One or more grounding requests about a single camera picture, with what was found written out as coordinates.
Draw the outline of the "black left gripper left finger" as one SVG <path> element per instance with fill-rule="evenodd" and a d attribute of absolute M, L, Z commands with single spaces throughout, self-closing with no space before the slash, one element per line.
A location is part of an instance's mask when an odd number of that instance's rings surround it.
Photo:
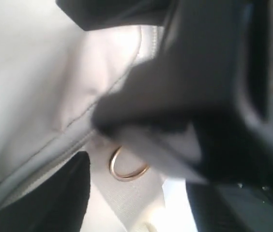
<path fill-rule="evenodd" d="M 74 155 L 42 185 L 0 210 L 0 232 L 78 232 L 90 196 L 90 158 Z"/>

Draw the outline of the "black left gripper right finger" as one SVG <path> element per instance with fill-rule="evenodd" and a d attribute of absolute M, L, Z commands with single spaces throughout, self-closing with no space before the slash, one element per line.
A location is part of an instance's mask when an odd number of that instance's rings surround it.
<path fill-rule="evenodd" d="M 273 184 L 273 0 L 176 0 L 97 130 L 197 183 Z"/>

